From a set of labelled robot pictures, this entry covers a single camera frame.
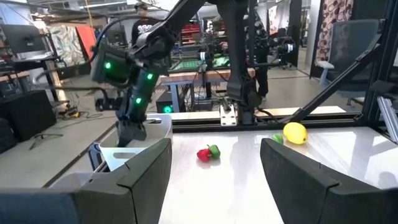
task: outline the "red bell pepper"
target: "red bell pepper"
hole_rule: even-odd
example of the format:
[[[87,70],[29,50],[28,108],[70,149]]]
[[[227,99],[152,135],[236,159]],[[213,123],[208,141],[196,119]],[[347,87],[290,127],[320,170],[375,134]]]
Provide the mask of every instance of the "red bell pepper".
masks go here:
[[[202,149],[197,152],[198,159],[202,162],[208,162],[211,157],[211,151],[209,149]]]

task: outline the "yellow lemon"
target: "yellow lemon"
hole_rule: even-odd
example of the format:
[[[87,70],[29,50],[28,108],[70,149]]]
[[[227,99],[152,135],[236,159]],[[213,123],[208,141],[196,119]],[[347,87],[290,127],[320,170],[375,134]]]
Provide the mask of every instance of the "yellow lemon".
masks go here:
[[[284,136],[288,141],[294,144],[304,144],[308,139],[305,127],[296,122],[290,122],[285,125]]]

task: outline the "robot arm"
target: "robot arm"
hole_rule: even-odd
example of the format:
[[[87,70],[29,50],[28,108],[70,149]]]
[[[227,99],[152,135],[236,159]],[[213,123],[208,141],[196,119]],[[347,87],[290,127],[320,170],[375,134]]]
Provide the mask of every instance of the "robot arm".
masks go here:
[[[241,123],[250,123],[254,108],[261,98],[256,92],[254,80],[248,75],[246,49],[244,46],[243,16],[248,0],[212,0],[228,30],[229,61],[231,76],[227,93],[236,101],[240,114],[249,114]],[[121,52],[106,44],[100,46],[95,66],[91,71],[94,81],[108,82],[127,88],[122,107],[117,112],[119,119],[118,147],[125,147],[133,139],[145,140],[142,125],[146,109],[160,75],[167,74],[164,58],[168,57],[184,25],[206,3],[205,0],[180,0],[166,19],[138,37],[136,51]]]

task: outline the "patterned curtain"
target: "patterned curtain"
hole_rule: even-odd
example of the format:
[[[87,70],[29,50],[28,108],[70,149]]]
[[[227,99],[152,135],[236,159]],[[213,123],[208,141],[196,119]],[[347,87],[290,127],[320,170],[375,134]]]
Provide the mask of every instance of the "patterned curtain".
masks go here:
[[[58,55],[68,66],[85,62],[76,27],[52,26],[46,27],[44,31],[51,33]]]
[[[323,20],[317,46],[315,61],[329,60],[331,28],[335,22],[348,21],[353,10],[354,0],[325,0],[323,3]]]

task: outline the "white plastic container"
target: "white plastic container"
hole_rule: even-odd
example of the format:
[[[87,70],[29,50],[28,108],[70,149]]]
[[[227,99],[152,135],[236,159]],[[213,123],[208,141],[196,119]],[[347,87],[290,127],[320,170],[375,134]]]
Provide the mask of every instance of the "white plastic container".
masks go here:
[[[145,141],[133,140],[127,147],[115,147],[118,140],[118,131],[115,128],[99,144],[102,156],[110,171],[117,169],[126,161],[157,143],[159,140],[163,138],[170,138],[172,140],[173,128],[172,117],[170,115],[148,114],[147,119],[157,119],[161,120],[161,122],[157,124],[144,124],[147,131],[147,139]]]

